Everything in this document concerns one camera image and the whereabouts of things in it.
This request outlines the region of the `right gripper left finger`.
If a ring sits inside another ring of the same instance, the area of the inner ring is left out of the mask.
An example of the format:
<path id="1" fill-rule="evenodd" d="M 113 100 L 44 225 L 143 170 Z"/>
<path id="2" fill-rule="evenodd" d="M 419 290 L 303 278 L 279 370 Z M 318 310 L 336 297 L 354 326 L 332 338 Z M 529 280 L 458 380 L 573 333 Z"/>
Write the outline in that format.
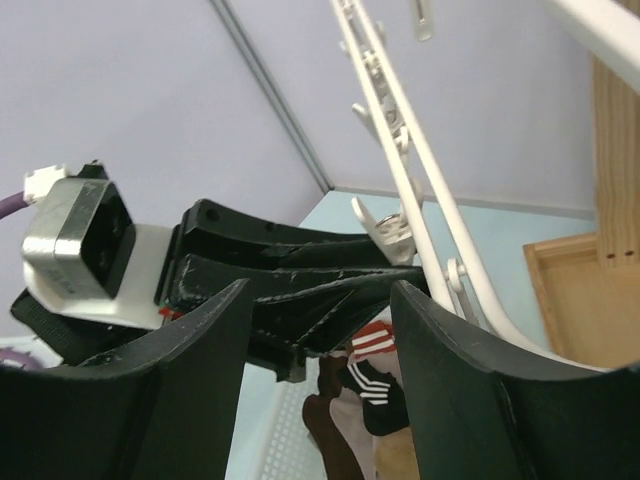
<path id="1" fill-rule="evenodd" d="M 3 367 L 2 477 L 223 478 L 252 310 L 239 280 L 77 367 Z"/>

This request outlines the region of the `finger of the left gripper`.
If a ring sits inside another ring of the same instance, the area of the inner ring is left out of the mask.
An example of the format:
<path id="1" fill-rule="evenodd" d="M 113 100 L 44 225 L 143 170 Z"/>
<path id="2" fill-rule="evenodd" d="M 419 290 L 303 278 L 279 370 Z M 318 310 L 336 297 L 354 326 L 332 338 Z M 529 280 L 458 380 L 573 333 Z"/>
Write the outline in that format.
<path id="1" fill-rule="evenodd" d="M 320 328 L 313 344 L 318 357 L 344 344 L 356 330 L 389 306 L 396 281 L 407 281 L 427 294 L 429 287 L 419 267 L 396 266 L 391 270 L 254 269 L 216 260 L 188 257 L 173 272 L 172 298 L 191 300 L 213 296 L 232 282 L 247 279 L 253 295 L 280 299 L 318 296 Z"/>
<path id="2" fill-rule="evenodd" d="M 188 257 L 254 269 L 391 270 L 365 234 L 306 229 L 264 220 L 207 199 L 184 212 L 172 233 L 172 270 Z"/>

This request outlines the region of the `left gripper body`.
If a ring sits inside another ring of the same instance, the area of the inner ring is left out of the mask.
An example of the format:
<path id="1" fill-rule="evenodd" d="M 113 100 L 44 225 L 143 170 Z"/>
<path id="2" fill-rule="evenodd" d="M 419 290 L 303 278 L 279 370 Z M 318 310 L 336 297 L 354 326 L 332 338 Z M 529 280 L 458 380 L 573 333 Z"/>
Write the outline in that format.
<path id="1" fill-rule="evenodd" d="M 318 296 L 215 294 L 181 300 L 161 294 L 159 307 L 178 323 L 204 320 L 222 353 L 270 370 L 279 381 L 304 380 L 306 359 L 318 352 L 313 346 L 320 328 Z"/>

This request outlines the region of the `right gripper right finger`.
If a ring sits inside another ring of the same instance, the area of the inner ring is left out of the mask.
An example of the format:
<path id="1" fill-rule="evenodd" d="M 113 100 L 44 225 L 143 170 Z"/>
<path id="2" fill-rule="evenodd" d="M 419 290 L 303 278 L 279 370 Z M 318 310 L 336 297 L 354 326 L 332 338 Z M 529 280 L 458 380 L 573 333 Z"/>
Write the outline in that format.
<path id="1" fill-rule="evenodd" d="M 407 282 L 391 291 L 425 479 L 635 479 L 639 368 L 596 372 L 504 341 Z"/>

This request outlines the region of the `brown striped socks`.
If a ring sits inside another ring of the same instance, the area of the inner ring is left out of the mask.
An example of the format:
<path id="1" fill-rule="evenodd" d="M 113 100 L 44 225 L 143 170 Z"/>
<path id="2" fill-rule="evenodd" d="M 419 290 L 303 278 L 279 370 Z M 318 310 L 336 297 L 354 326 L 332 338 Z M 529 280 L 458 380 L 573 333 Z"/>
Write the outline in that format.
<path id="1" fill-rule="evenodd" d="M 367 360 L 376 370 L 401 381 L 391 320 L 366 324 L 339 350 L 319 360 L 318 392 L 302 407 L 303 423 L 317 446 L 329 479 L 375 479 L 377 438 L 366 429 L 362 401 L 344 387 L 338 370 Z"/>

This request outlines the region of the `beige socks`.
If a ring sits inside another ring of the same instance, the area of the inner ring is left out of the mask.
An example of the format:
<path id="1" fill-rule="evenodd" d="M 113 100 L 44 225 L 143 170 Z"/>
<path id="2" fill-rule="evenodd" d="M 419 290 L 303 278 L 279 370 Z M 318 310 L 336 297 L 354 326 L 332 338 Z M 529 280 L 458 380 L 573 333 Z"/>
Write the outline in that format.
<path id="1" fill-rule="evenodd" d="M 382 480 L 419 480 L 420 474 L 409 428 L 380 437 L 374 464 Z"/>

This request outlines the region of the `white corner clip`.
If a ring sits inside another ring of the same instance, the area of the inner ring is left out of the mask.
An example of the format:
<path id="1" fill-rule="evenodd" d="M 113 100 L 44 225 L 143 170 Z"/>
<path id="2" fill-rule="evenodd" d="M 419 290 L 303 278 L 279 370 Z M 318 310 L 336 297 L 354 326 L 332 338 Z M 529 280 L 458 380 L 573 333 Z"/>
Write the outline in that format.
<path id="1" fill-rule="evenodd" d="M 417 253 L 404 202 L 397 213 L 377 221 L 358 196 L 351 199 L 351 207 L 369 238 L 391 265 L 411 265 Z"/>

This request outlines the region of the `wooden drying rack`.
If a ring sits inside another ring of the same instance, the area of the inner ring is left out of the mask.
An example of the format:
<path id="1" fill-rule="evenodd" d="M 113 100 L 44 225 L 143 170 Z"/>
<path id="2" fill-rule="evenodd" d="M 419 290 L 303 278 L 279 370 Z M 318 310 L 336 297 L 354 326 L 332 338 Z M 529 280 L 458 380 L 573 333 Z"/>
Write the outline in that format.
<path id="1" fill-rule="evenodd" d="M 592 66 L 596 229 L 523 250 L 552 350 L 621 367 L 639 359 L 639 95 Z"/>

